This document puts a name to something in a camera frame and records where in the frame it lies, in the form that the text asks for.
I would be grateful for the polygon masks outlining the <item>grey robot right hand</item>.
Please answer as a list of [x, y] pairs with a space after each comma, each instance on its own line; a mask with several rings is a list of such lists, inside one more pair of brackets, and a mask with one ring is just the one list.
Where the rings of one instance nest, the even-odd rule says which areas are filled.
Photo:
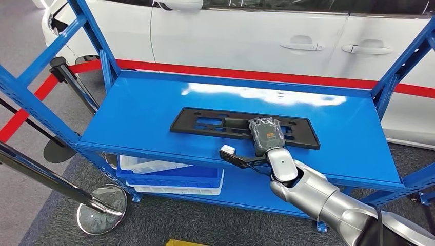
[[265, 155], [270, 149], [284, 147], [284, 134], [277, 119], [257, 117], [248, 121], [248, 127], [253, 138], [257, 157]]

